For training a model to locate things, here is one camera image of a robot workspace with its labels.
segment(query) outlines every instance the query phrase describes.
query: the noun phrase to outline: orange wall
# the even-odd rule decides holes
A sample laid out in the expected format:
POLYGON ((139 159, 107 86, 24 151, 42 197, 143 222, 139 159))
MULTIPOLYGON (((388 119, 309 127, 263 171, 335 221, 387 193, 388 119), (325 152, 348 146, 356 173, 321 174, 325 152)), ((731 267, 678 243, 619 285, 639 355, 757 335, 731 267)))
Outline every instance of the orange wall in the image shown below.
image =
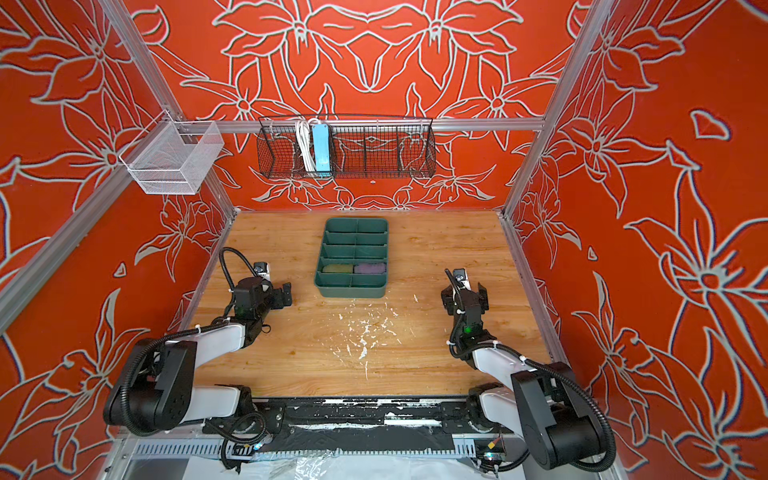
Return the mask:
MULTIPOLYGON (((220 4, 229 5, 126 1, 190 119, 323 111, 542 115, 589 6, 585 0, 220 4)), ((504 203, 532 139, 531 132, 439 135, 437 177, 374 183, 267 180, 258 174, 253 135, 227 135, 230 154, 217 162, 217 173, 243 209, 493 208, 504 203)))
POLYGON ((515 228, 631 477, 764 478, 768 11, 638 5, 602 28, 515 228))
POLYGON ((97 2, 0 1, 0 290, 160 112, 97 2))
POLYGON ((179 326, 223 224, 205 186, 131 184, 112 205, 2 335, 0 478, 101 473, 115 433, 101 411, 125 356, 179 326))
MULTIPOLYGON (((97 2, 0 0, 0 289, 160 111, 97 2)), ((0 478, 96 478, 101 409, 141 336, 175 329, 223 227, 131 184, 0 340, 0 478)))

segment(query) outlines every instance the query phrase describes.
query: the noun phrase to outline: green organizer tray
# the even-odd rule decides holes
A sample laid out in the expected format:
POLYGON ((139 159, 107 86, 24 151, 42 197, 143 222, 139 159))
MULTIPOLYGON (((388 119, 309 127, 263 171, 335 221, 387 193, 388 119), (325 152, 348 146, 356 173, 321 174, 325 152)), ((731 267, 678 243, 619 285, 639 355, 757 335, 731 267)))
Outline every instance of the green organizer tray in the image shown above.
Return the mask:
POLYGON ((315 272, 320 295, 330 298, 381 298, 387 273, 323 273, 331 263, 386 263, 389 223, 383 218, 334 217, 326 221, 315 272))

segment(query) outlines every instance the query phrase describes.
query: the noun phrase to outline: white cable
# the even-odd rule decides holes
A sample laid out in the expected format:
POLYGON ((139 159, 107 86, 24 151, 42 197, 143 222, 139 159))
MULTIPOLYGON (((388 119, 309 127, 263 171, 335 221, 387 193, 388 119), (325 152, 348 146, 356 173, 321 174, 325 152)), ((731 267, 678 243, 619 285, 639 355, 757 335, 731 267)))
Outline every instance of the white cable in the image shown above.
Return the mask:
POLYGON ((309 121, 303 118, 296 121, 296 141, 299 143, 299 149, 301 150, 301 158, 304 159, 304 169, 308 172, 314 172, 315 159, 312 158, 312 151, 310 150, 310 123, 320 123, 317 118, 310 118, 309 121))

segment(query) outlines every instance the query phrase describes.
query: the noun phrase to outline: blue power strip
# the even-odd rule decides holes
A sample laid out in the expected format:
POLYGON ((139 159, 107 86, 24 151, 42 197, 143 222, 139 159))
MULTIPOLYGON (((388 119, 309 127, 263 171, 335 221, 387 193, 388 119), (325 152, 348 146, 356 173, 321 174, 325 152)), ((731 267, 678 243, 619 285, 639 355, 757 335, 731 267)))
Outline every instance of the blue power strip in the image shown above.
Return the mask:
POLYGON ((330 176, 331 157, 328 152, 328 125, 319 124, 312 126, 312 142, 315 146, 315 168, 317 173, 330 176))

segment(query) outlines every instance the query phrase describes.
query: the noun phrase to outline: wooden table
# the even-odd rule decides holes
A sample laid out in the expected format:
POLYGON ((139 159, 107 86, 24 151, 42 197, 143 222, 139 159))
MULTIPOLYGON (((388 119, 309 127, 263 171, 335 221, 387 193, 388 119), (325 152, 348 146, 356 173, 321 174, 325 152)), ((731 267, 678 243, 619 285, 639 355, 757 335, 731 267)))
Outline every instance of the wooden table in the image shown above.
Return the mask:
MULTIPOLYGON (((314 286, 320 239, 338 212, 241 213, 227 245, 270 265, 273 283, 293 285, 293 305, 270 312, 246 349, 219 357, 195 383, 242 384, 255 396, 466 394, 494 381, 451 357, 453 318, 440 300, 444 269, 466 267, 472 289, 488 289, 485 328, 540 362, 549 357, 523 292, 498 217, 490 211, 355 212, 389 221, 389 284, 382 299, 330 299, 314 286)), ((249 273, 227 254, 235 283, 249 273)), ((221 269, 208 283, 193 324, 220 315, 230 294, 221 269)))

